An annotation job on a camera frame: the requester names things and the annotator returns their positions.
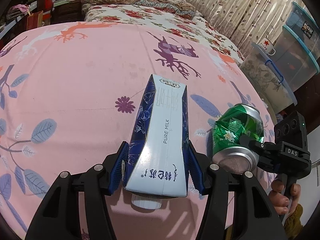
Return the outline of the person's right hand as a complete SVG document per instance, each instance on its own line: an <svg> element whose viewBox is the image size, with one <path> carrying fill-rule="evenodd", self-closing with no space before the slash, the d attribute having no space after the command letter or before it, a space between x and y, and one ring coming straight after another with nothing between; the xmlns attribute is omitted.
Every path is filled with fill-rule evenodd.
<svg viewBox="0 0 320 240"><path fill-rule="evenodd" d="M291 187L291 197L292 203L289 208L290 199L281 194L284 189L284 184L279 179L276 179L271 184L271 191L268 194L268 197L271 203L274 205L274 208L278 215L288 216L292 215L297 206L301 195L301 186L299 184L293 184Z"/></svg>

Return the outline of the mustard yellow sleeve forearm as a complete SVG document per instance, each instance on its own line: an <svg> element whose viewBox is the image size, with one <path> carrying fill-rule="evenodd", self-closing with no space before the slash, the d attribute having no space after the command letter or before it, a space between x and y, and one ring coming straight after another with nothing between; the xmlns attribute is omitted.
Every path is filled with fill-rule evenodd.
<svg viewBox="0 0 320 240"><path fill-rule="evenodd" d="M298 204L294 213L290 215L284 224L284 230L287 236L287 239L295 239L297 235L302 231L303 226L301 224L300 218L303 214L303 207Z"/></svg>

